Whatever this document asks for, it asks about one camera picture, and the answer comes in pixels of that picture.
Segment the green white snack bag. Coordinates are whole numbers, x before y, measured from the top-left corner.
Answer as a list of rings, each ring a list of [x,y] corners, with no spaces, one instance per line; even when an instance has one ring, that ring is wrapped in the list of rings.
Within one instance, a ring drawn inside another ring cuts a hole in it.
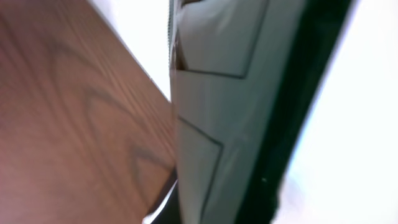
[[[272,223],[349,0],[169,4],[176,165],[144,223]]]

